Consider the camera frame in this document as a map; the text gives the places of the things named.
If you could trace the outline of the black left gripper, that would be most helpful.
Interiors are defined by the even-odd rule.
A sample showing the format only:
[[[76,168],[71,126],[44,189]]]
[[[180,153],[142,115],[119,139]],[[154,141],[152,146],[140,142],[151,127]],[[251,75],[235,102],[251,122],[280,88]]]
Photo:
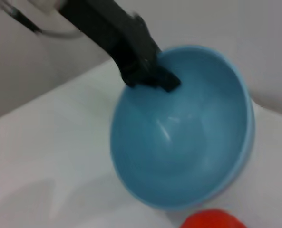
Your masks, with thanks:
[[[157,68],[159,48],[139,15],[113,0],[67,0],[59,12],[114,60],[128,87],[154,84],[170,93],[181,85],[172,72]]]

